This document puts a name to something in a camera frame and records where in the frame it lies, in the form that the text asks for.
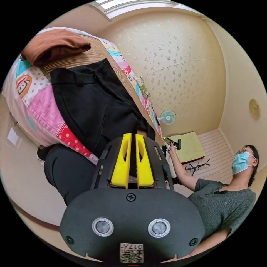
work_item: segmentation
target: screw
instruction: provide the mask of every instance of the screw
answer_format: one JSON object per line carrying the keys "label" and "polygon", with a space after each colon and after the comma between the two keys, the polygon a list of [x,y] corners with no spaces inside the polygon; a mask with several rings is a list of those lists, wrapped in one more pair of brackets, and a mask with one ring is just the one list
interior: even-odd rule
{"label": "screw", "polygon": [[193,247],[198,243],[198,238],[193,238],[190,242],[189,242],[189,246]]}
{"label": "screw", "polygon": [[132,202],[132,201],[135,201],[136,196],[135,196],[135,194],[133,194],[133,193],[129,193],[129,194],[126,196],[126,199],[127,199],[128,201]]}
{"label": "screw", "polygon": [[66,236],[65,240],[68,244],[72,245],[74,243],[73,239],[70,236]]}

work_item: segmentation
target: surgical face mask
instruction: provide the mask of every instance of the surgical face mask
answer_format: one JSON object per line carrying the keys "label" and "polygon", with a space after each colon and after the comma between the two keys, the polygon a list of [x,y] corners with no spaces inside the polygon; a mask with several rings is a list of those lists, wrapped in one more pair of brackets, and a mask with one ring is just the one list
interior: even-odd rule
{"label": "surgical face mask", "polygon": [[239,172],[242,172],[248,167],[252,167],[251,165],[248,165],[248,158],[249,156],[252,156],[248,151],[245,151],[243,153],[237,154],[234,157],[234,161],[232,163],[232,173],[237,174]]}

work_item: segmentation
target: wall fan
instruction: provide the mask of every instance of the wall fan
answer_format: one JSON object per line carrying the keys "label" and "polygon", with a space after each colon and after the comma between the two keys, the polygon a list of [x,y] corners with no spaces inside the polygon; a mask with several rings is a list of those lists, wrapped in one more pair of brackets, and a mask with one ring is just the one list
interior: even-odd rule
{"label": "wall fan", "polygon": [[175,122],[176,114],[172,110],[167,109],[161,113],[161,116],[158,118],[158,120],[159,122],[170,125]]}

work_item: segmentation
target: qr code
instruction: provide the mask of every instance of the qr code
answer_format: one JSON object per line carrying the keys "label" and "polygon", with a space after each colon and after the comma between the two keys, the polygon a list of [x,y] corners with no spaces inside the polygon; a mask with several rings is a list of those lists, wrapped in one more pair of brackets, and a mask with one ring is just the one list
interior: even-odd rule
{"label": "qr code", "polygon": [[120,262],[123,263],[143,263],[144,247],[143,244],[120,244]]}

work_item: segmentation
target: wooden floor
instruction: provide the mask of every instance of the wooden floor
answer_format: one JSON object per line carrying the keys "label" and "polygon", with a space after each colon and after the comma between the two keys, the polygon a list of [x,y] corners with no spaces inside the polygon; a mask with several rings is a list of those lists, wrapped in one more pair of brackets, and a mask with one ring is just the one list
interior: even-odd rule
{"label": "wooden floor", "polygon": [[[231,150],[219,129],[201,134],[198,136],[200,143],[205,151],[205,157],[201,160],[191,162],[192,166],[206,163],[209,160],[211,166],[201,167],[196,170],[194,177],[217,180],[222,183],[229,183],[232,179],[232,161],[233,155]],[[175,185],[175,191],[189,196],[192,191],[186,189],[184,186]]]}

